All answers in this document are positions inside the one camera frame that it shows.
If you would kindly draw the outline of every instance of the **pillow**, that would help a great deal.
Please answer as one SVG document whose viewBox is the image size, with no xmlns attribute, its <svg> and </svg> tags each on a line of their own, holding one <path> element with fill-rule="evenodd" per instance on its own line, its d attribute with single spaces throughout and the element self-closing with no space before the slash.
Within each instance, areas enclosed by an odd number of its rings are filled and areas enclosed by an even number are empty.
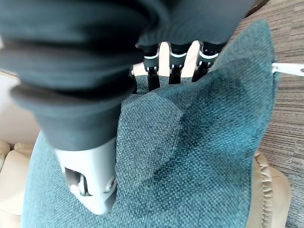
<svg viewBox="0 0 304 228">
<path fill-rule="evenodd" d="M 192 83 L 148 91 L 122 106 L 117 136 L 117 201 L 90 213 L 68 191 L 43 134 L 32 155 L 23 227 L 243 228 L 253 158 L 270 121 L 278 84 L 265 21 L 252 24 Z"/>
</svg>

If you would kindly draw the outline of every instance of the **gray carpet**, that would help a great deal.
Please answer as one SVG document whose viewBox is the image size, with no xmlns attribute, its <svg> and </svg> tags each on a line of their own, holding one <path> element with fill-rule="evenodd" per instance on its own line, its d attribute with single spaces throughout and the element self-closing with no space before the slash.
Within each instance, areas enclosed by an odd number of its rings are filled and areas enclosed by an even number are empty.
<svg viewBox="0 0 304 228">
<path fill-rule="evenodd" d="M 304 63 L 304 1 L 270 0 L 246 18 L 236 34 L 257 19 L 270 23 L 278 62 Z M 304 228 L 304 77 L 282 75 L 274 116 L 260 150 L 292 187 L 287 228 Z"/>
</svg>

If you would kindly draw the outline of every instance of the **teal cushion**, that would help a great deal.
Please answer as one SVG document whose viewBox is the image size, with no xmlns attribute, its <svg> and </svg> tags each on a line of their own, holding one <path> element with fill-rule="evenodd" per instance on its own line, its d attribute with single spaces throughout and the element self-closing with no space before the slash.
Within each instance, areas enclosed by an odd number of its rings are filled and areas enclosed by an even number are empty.
<svg viewBox="0 0 304 228">
<path fill-rule="evenodd" d="M 117 138 L 117 202 L 96 216 L 68 191 L 41 134 L 32 155 L 24 228 L 243 228 L 253 156 L 271 118 L 278 74 L 273 43 L 258 21 L 239 35 L 196 83 L 184 79 L 122 106 Z"/>
</svg>

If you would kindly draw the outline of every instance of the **stitched seam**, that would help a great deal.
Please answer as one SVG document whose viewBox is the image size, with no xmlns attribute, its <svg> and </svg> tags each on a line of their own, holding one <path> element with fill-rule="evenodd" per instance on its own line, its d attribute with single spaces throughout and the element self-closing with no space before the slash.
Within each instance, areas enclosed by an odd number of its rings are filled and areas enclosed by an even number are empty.
<svg viewBox="0 0 304 228">
<path fill-rule="evenodd" d="M 265 228 L 265 225 L 264 225 L 264 221 L 265 221 L 265 185 L 264 185 L 264 182 L 263 182 L 263 180 L 264 180 L 264 174 L 262 174 L 262 165 L 261 165 L 261 163 L 256 159 L 256 162 L 257 162 L 257 164 L 259 165 L 259 167 L 260 167 L 260 174 L 261 174 L 261 176 L 262 176 L 262 187 L 263 187 L 263 215 L 262 215 L 262 224 L 261 224 L 261 228 Z"/>
</svg>

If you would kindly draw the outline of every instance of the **white tag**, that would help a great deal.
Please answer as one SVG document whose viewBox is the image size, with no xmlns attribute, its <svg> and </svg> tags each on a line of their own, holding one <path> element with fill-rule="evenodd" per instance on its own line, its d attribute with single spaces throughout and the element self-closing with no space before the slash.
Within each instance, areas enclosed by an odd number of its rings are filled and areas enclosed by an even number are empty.
<svg viewBox="0 0 304 228">
<path fill-rule="evenodd" d="M 304 76 L 304 64 L 300 63 L 273 63 L 272 73 L 280 72 L 284 74 Z"/>
</svg>

